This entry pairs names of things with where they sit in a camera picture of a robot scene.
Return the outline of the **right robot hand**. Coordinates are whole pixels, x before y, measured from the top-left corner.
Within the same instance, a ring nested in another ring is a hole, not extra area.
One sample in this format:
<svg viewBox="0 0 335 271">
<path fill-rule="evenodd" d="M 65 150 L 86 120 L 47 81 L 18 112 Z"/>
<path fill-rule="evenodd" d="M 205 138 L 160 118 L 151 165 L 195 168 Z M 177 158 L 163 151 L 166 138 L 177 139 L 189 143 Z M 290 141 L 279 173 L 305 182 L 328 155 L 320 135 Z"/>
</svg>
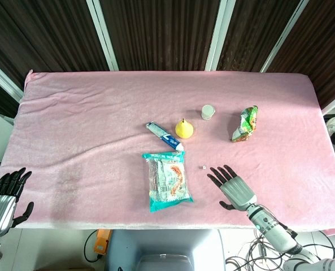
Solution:
<svg viewBox="0 0 335 271">
<path fill-rule="evenodd" d="M 257 197 L 247 183 L 237 175 L 228 165 L 210 168 L 212 174 L 207 177 L 220 189 L 229 200 L 229 203 L 220 201 L 219 204 L 226 210 L 247 211 L 257 203 Z"/>
</svg>

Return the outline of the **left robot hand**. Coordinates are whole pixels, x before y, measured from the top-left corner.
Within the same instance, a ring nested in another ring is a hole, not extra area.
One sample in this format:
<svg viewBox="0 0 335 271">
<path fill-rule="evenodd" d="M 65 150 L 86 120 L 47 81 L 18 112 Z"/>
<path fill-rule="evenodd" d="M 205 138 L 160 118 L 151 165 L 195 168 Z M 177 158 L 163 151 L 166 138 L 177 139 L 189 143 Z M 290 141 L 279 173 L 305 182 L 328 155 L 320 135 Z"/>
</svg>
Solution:
<svg viewBox="0 0 335 271">
<path fill-rule="evenodd" d="M 0 178 L 0 237 L 29 219 L 34 208 L 33 202 L 29 202 L 25 212 L 18 217 L 15 216 L 15 210 L 24 185 L 31 175 L 31 171 L 27 172 L 22 168 Z"/>
</svg>

